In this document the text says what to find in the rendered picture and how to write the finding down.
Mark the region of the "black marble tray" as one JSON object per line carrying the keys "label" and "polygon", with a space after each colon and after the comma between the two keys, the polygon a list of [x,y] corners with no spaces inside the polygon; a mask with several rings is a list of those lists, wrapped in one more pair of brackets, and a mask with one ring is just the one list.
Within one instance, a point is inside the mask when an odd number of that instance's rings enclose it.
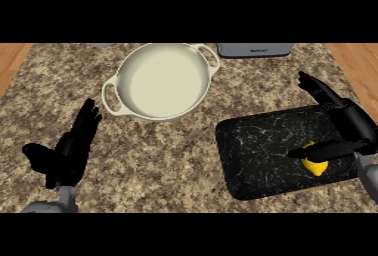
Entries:
{"label": "black marble tray", "polygon": [[329,162],[316,176],[288,151],[309,142],[340,137],[318,105],[222,121],[216,141],[228,191],[238,200],[253,200],[318,187],[358,177],[352,156]]}

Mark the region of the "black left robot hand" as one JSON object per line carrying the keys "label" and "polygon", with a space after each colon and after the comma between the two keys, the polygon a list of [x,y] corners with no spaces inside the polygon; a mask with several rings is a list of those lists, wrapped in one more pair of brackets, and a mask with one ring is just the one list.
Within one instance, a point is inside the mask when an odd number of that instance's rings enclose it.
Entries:
{"label": "black left robot hand", "polygon": [[64,133],[53,149],[28,143],[22,153],[31,169],[46,175],[46,188],[74,187],[83,178],[90,146],[102,120],[95,100],[87,99],[78,111],[71,130]]}

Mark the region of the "white oval pot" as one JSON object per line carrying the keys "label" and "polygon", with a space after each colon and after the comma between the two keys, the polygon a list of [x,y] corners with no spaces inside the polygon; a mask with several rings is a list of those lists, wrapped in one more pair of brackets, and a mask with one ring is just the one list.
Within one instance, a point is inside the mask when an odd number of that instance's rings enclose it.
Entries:
{"label": "white oval pot", "polygon": [[173,121],[200,106],[220,69],[204,44],[148,43],[126,57],[102,86],[102,103],[114,116]]}

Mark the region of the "grey appliance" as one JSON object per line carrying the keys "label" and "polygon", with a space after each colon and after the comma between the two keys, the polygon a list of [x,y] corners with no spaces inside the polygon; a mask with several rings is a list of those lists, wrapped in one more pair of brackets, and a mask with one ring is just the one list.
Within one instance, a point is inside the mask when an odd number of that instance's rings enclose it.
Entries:
{"label": "grey appliance", "polygon": [[223,58],[264,58],[287,56],[293,47],[293,43],[219,43],[217,51]]}

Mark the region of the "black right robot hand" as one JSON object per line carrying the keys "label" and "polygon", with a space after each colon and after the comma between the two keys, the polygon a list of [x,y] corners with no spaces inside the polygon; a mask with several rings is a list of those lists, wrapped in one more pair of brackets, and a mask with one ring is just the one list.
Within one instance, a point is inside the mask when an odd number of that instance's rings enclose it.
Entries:
{"label": "black right robot hand", "polygon": [[337,94],[325,82],[303,71],[298,72],[298,81],[298,87],[325,110],[341,139],[293,149],[288,157],[321,163],[355,153],[374,155],[378,152],[378,124],[366,111],[350,98]]}

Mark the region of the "yellow lemon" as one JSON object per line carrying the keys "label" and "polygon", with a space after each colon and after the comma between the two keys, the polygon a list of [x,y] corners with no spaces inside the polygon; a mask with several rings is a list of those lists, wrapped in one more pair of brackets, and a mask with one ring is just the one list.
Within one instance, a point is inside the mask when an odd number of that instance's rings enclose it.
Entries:
{"label": "yellow lemon", "polygon": [[315,176],[321,176],[328,169],[329,162],[315,163],[307,159],[301,160],[301,164]]}

